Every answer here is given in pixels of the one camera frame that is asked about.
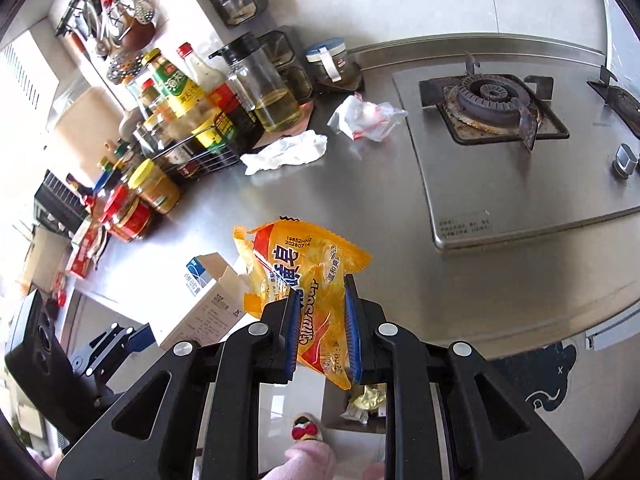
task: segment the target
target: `cardboard box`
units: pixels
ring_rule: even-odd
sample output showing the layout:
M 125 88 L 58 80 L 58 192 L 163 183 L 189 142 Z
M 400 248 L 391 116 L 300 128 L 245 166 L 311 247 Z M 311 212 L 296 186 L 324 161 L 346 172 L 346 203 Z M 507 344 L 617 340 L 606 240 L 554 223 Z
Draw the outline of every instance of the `cardboard box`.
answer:
M 156 341 L 165 351 L 184 340 L 201 346 L 217 343 L 245 314 L 242 298 L 249 287 L 218 253 L 192 258 L 184 279 L 193 302 L 170 322 L 165 320 L 162 326 L 151 323 Z

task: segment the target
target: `stove knob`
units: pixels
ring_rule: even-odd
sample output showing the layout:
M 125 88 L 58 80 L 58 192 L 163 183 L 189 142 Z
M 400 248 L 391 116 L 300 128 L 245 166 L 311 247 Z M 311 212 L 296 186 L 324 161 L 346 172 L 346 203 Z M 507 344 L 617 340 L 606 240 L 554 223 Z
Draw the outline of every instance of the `stove knob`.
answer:
M 638 158 L 626 144 L 620 144 L 616 153 L 616 160 L 613 161 L 613 169 L 622 178 L 629 178 L 638 166 Z

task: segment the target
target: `red bow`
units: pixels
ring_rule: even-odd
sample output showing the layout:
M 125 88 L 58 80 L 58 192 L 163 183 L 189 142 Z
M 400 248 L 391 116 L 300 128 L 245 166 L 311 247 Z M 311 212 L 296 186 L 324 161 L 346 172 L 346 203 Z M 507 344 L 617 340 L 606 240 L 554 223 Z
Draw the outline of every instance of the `red bow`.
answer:
M 299 426 L 296 426 L 291 430 L 291 436 L 293 437 L 293 440 L 300 440 L 305 435 L 315 436 L 317 434 L 318 434 L 318 427 L 313 423 L 308 424 L 304 428 L 300 428 Z

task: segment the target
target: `gas stove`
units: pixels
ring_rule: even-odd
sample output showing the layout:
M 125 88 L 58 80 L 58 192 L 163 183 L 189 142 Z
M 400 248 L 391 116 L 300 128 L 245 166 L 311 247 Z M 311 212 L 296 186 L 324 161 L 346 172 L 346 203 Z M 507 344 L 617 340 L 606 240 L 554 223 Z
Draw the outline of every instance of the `gas stove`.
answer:
M 533 56 L 480 66 L 467 56 L 464 68 L 394 73 L 439 248 L 640 211 L 640 104 L 602 70 Z

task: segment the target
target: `red bottle cap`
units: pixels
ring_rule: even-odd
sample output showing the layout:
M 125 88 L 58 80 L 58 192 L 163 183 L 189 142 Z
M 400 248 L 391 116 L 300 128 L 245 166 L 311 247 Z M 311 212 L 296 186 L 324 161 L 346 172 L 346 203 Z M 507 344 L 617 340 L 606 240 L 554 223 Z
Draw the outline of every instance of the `red bottle cap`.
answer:
M 127 197 L 129 196 L 129 190 L 126 186 L 120 184 L 117 186 L 111 196 L 107 199 L 107 203 L 104 205 L 104 212 L 102 213 L 102 217 L 100 218 L 100 223 L 105 223 L 107 219 L 111 218 L 115 215 L 122 206 L 127 201 Z
M 184 59 L 187 54 L 193 52 L 193 47 L 191 46 L 191 43 L 183 43 L 178 47 L 176 52 L 178 53 L 178 56 Z
M 150 88 L 153 85 L 154 85 L 154 80 L 149 78 L 145 82 L 142 83 L 142 86 L 140 88 L 142 90 L 146 90 L 147 88 Z

